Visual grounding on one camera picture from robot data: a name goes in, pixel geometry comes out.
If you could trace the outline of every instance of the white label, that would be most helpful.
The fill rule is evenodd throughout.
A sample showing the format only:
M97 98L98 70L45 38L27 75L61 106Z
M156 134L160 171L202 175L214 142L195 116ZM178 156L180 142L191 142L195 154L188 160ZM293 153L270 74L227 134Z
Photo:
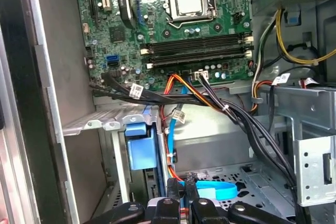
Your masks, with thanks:
M314 79L308 77L306 80L305 80L305 85L309 85L309 84L319 84L317 81L315 81Z
M181 110L175 110L173 114L173 119L178 120L181 123L185 123L185 113Z
M276 78L274 79L272 85L273 85L273 86L277 85L277 84L279 83L280 79L281 79L281 76L276 77Z
M134 99L140 99L143 91L143 86L133 83L130 90L130 97Z
M272 85L287 83L289 77L290 77L290 73L284 73L281 76L276 77Z

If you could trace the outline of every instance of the blue plastic tab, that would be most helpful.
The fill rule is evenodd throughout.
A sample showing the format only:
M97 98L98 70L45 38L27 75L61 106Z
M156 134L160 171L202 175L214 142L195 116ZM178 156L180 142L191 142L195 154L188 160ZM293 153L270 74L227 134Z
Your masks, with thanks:
M201 198L227 200L236 198L238 195L237 186L228 182L200 180L196 182L196 187Z
M133 123L126 125L125 136L144 136L146 132L145 123Z
M128 140L131 170L150 169L157 166L155 135L151 128L150 137Z

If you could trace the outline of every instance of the sata port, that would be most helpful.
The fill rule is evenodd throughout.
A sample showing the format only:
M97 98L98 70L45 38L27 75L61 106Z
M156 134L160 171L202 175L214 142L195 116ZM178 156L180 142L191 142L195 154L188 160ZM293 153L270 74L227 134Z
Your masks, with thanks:
M119 55L107 55L105 58L109 67L115 67L119 65Z

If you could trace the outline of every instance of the capacitor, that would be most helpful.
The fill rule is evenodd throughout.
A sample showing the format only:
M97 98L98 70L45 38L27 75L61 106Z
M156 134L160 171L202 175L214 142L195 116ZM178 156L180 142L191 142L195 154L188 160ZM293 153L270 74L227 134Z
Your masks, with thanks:
M148 83L149 83L149 84L154 84L154 82L155 82L155 79L154 79L153 77L150 77L150 78L148 79Z

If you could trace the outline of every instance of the chip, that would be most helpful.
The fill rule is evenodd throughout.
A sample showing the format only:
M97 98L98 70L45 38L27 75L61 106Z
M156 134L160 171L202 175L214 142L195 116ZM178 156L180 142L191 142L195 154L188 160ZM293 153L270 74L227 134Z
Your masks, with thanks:
M125 41L125 28L123 26L110 27L111 42Z

